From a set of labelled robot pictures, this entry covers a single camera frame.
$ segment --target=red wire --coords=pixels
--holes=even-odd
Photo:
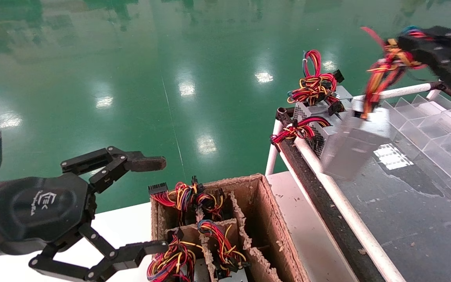
[[[362,30],[364,30],[365,32],[367,32],[371,38],[373,38],[378,45],[381,45],[381,47],[385,50],[385,43],[384,41],[381,39],[380,36],[378,36],[378,34],[372,30],[370,27],[361,27]]]

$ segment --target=cable connector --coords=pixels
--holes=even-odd
[[[177,229],[177,231],[168,230],[168,232],[166,233],[166,239],[168,243],[173,241],[173,235],[176,235],[179,240],[182,240],[184,238],[184,231],[182,231],[182,229],[180,228]]]
[[[336,112],[343,112],[345,111],[344,105],[342,104],[342,102],[338,101],[338,102],[334,102],[333,104],[331,104],[328,107],[328,115],[329,116],[333,116],[333,114],[335,114]]]
[[[197,182],[196,175],[193,175],[193,178],[191,178],[191,184],[197,184],[197,194],[201,194],[204,192],[204,185]]]
[[[323,80],[323,81],[321,81],[321,85],[326,89],[332,89],[332,83],[329,81]]]
[[[149,189],[149,196],[154,194],[159,194],[168,191],[168,186],[166,185],[166,182],[154,184],[148,187]]]
[[[224,195],[224,190],[222,190],[222,187],[218,188],[218,195],[224,197],[224,199],[226,198],[226,196]]]
[[[344,81],[344,76],[342,75],[340,70],[334,71],[333,72],[333,77],[335,77],[335,80],[337,81],[337,83],[341,83],[341,82]]]

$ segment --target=colorful cables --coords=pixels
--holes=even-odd
[[[371,72],[371,76],[365,88],[363,113],[361,114],[361,118],[367,119],[368,114],[379,103],[382,91],[399,81],[406,69],[421,69],[425,65],[415,61],[412,54],[401,50],[395,39],[383,41],[370,28],[362,27],[361,29],[370,34],[381,45],[384,52],[383,59],[379,59],[368,70]],[[407,27],[404,32],[413,37],[430,39],[416,27]]]
[[[309,72],[307,62],[311,59],[314,66],[314,75]],[[287,102],[305,102],[309,105],[315,105],[317,102],[326,99],[330,91],[335,91],[337,80],[331,73],[321,74],[321,54],[317,50],[310,50],[304,53],[302,59],[302,68],[304,77],[299,80],[299,89],[288,93]]]
[[[195,181],[191,186],[178,182],[174,191],[168,191],[166,184],[158,185],[155,189],[163,188],[164,191],[158,190],[151,193],[151,189],[149,189],[150,197],[163,206],[177,209],[180,225],[185,225],[184,215],[194,205],[202,207],[205,213],[211,214],[213,220],[222,219],[222,207],[225,200],[222,190],[220,190],[220,195],[216,197],[212,194],[203,193],[201,191],[202,185]]]
[[[331,124],[328,120],[320,116],[310,116],[299,121],[296,125],[283,128],[277,135],[271,135],[271,143],[279,144],[284,139],[293,139],[299,137],[301,139],[313,139],[314,131],[310,127],[310,123],[317,122],[321,127],[329,127]]]
[[[248,266],[247,258],[238,251],[236,246],[232,246],[227,239],[227,233],[231,225],[227,227],[225,233],[222,229],[211,220],[202,220],[197,224],[197,230],[200,234],[215,238],[218,243],[218,258],[220,260],[220,268],[226,272],[226,277],[231,271],[238,271]]]
[[[204,209],[204,212],[212,215],[212,220],[222,220],[222,206],[224,204],[222,189],[220,189],[218,200],[212,194],[201,193],[197,195],[196,202]]]
[[[147,280],[165,282],[170,277],[178,277],[183,282],[194,282],[194,267],[196,255],[188,246],[201,246],[180,241],[174,234],[173,241],[168,245],[168,251],[154,256],[147,268]]]

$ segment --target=white rod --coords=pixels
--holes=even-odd
[[[381,99],[388,99],[393,97],[399,97],[404,96],[408,94],[414,94],[419,92],[425,92],[431,90],[431,84],[430,83],[424,83],[419,85],[412,85],[402,88],[396,88],[391,90],[382,91],[381,93]],[[365,98],[365,95],[355,96],[353,99],[356,99],[358,101],[362,101]]]
[[[356,210],[354,210],[349,200],[347,200],[344,193],[342,193],[337,186],[333,178],[322,173],[321,162],[308,146],[307,142],[303,139],[296,138],[295,146],[299,149],[309,167],[314,171],[314,174],[321,182],[340,213],[342,213],[342,216],[347,221],[349,227],[351,227],[384,279],[387,282],[406,282],[381,245],[377,242],[377,239],[375,239],[374,235],[370,232],[363,220],[361,220],[361,217]]]
[[[441,92],[440,90],[433,89],[433,90],[429,91],[426,99],[427,100],[431,100],[433,98],[433,96],[436,96],[436,95],[440,94],[440,92]]]
[[[272,130],[272,135],[276,135],[283,129],[283,124],[279,120],[274,121],[274,129]],[[272,175],[274,171],[274,163],[276,162],[276,156],[278,155],[278,150],[274,145],[269,148],[269,156],[267,158],[267,167],[265,168],[265,176]]]

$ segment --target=transparent acrylic box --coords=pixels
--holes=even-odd
[[[451,101],[417,95],[412,103],[400,98],[382,107],[390,110],[391,125],[451,177]]]

